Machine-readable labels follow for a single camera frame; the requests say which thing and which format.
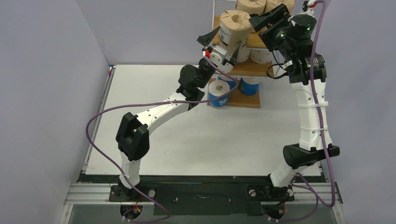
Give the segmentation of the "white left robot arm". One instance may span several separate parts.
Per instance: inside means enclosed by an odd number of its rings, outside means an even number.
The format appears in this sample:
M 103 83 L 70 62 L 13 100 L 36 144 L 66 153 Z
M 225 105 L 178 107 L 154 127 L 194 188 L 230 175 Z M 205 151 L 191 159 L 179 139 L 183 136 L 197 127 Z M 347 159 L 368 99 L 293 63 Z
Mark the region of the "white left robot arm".
M 203 58 L 197 67 L 188 64 L 181 68 L 180 86 L 174 93 L 160 105 L 137 115 L 128 112 L 122 117 L 116 141 L 122 159 L 119 186 L 122 187 L 121 195 L 127 200 L 133 201 L 139 196 L 140 162 L 149 151 L 150 134 L 175 116 L 197 106 L 205 95 L 201 89 L 209 83 L 217 68 L 227 63 L 236 64 L 242 42 L 237 41 L 236 48 L 231 52 L 219 45 L 211 46 L 219 31 L 220 27 L 217 27 L 198 37 L 198 43 L 203 45 Z

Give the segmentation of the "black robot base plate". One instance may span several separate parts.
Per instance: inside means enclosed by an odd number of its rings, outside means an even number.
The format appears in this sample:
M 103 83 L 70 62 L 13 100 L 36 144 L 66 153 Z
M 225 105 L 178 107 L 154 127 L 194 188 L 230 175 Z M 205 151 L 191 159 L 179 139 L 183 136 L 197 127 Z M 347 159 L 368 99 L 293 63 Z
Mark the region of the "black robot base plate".
M 293 202 L 292 187 L 276 188 L 266 176 L 148 176 L 137 189 L 159 205 L 154 215 L 260 216 Z

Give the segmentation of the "brown paper roll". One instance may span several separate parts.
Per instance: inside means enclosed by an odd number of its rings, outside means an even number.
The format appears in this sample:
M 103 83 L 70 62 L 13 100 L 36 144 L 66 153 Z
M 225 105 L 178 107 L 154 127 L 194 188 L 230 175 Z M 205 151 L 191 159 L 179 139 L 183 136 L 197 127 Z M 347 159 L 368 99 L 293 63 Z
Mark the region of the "brown paper roll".
M 295 0 L 266 0 L 264 13 L 270 12 L 281 4 L 284 4 L 287 7 L 288 11 L 292 13 L 292 10 L 295 6 Z
M 255 17 L 264 13 L 266 2 L 266 0 L 237 0 L 235 9 Z
M 244 46 L 250 33 L 255 32 L 249 22 L 250 15 L 240 10 L 226 10 L 219 18 L 220 30 L 219 45 L 229 55 L 232 55 L 238 46 Z

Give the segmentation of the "blue paper roll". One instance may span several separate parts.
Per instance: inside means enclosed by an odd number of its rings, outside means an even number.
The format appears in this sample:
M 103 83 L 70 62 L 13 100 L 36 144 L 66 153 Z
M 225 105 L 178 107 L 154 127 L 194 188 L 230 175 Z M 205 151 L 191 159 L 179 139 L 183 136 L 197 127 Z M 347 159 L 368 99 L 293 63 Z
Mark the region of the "blue paper roll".
M 226 81 L 215 80 L 208 86 L 208 99 L 213 107 L 224 107 L 229 101 L 229 96 L 225 95 L 230 91 L 230 86 Z
M 233 88 L 236 86 L 236 82 L 237 82 L 237 81 L 235 81 L 235 80 L 233 80 L 233 79 L 231 79 L 231 78 L 228 78 L 228 77 L 226 77 L 226 76 L 224 76 L 224 75 L 218 76 L 217 79 L 227 82 L 228 85 L 229 85 L 229 87 L 230 87 L 230 90 L 233 89 Z
M 252 96 L 259 91 L 261 83 L 258 77 L 241 77 L 239 89 L 244 95 Z

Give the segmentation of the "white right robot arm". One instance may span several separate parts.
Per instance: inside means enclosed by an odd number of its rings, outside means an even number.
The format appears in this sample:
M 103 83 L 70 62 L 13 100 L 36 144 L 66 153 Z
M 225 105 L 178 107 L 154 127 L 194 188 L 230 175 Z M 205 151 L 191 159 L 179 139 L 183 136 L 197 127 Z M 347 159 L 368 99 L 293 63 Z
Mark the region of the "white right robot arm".
M 297 97 L 300 140 L 283 148 L 283 162 L 270 174 L 264 195 L 276 199 L 297 173 L 328 157 L 338 156 L 326 121 L 326 68 L 324 58 L 316 53 L 313 31 L 318 30 L 314 16 L 315 0 L 306 0 L 302 13 L 291 15 L 281 4 L 271 11 L 249 19 L 253 29 L 271 52 L 279 51 L 285 59 L 286 72 Z

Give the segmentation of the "floral white paper roll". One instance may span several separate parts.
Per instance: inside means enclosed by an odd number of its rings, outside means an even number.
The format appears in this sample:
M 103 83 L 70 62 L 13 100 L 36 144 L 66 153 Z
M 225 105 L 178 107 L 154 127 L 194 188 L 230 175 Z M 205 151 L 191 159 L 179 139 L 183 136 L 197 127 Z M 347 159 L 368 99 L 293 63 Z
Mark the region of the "floral white paper roll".
M 223 73 L 229 73 L 233 70 L 233 65 L 231 65 L 229 62 L 224 61 L 221 64 L 218 65 L 218 69 L 222 71 Z
M 252 49 L 249 55 L 250 59 L 258 64 L 272 62 L 273 56 L 268 49 Z
M 248 60 L 249 56 L 250 56 L 250 50 L 251 49 L 247 48 L 246 46 L 241 47 L 238 52 L 237 62 L 241 63 L 241 62 L 245 62 L 246 60 Z

